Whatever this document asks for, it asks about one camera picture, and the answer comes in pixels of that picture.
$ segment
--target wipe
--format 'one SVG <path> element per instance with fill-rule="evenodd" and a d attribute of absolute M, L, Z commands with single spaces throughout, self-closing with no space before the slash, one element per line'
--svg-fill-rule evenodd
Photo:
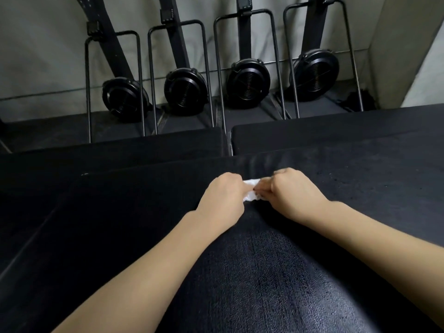
<path fill-rule="evenodd" d="M 252 185 L 254 187 L 255 185 L 258 184 L 258 182 L 260 180 L 261 179 L 251 179 L 251 180 L 244 180 L 244 182 L 246 184 Z M 253 190 L 248 192 L 248 194 L 244 197 L 244 202 L 245 201 L 254 201 L 254 200 L 265 200 L 265 199 L 261 195 L 256 194 L 256 192 Z"/>

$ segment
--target rowing machine flywheel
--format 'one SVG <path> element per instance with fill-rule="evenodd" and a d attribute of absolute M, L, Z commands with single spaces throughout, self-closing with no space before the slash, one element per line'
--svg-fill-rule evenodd
<path fill-rule="evenodd" d="M 243 59 L 231 66 L 226 94 L 233 108 L 258 106 L 270 90 L 270 74 L 260 59 Z"/>
<path fill-rule="evenodd" d="M 208 103 L 207 83 L 194 68 L 178 68 L 170 72 L 166 76 L 163 92 L 174 115 L 201 113 Z"/>
<path fill-rule="evenodd" d="M 339 62 L 330 50 L 313 49 L 301 56 L 293 65 L 297 100 L 315 100 L 330 90 L 339 74 Z M 284 91 L 286 100 L 294 101 L 292 82 Z"/>
<path fill-rule="evenodd" d="M 140 114 L 140 86 L 135 80 L 117 77 L 103 83 L 102 99 L 108 110 L 124 123 L 138 123 Z M 148 95 L 143 89 L 143 113 L 152 110 Z"/>

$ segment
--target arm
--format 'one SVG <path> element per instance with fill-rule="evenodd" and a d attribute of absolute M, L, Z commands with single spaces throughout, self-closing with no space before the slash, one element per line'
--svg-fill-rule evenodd
<path fill-rule="evenodd" d="M 254 190 L 285 217 L 363 261 L 444 329 L 444 248 L 327 200 L 292 168 L 262 179 Z"/>
<path fill-rule="evenodd" d="M 201 253 L 241 217 L 242 199 L 251 188 L 237 174 L 214 179 L 195 211 L 89 297 L 53 333 L 154 332 Z"/>

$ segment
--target black mat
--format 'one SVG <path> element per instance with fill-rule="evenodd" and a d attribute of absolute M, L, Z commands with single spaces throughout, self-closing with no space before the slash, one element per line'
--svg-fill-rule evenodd
<path fill-rule="evenodd" d="M 233 154 L 254 154 L 341 141 L 442 129 L 444 104 L 395 110 L 330 114 L 238 125 L 231 131 Z"/>
<path fill-rule="evenodd" d="M 80 174 L 226 154 L 216 127 L 0 156 L 0 273 Z"/>
<path fill-rule="evenodd" d="M 0 280 L 2 332 L 49 332 L 194 209 L 209 182 L 282 167 L 331 200 L 444 246 L 442 138 L 410 133 L 81 177 Z M 199 258 L 159 332 L 437 332 L 347 252 L 248 203 Z"/>

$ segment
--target forearm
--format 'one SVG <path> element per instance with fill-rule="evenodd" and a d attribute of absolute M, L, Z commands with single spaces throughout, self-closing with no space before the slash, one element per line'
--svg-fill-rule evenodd
<path fill-rule="evenodd" d="M 216 238 L 188 213 L 155 247 L 77 308 L 54 333 L 154 332 L 184 278 Z"/>
<path fill-rule="evenodd" d="M 444 328 L 444 248 L 330 203 L 308 227 L 363 261 Z"/>

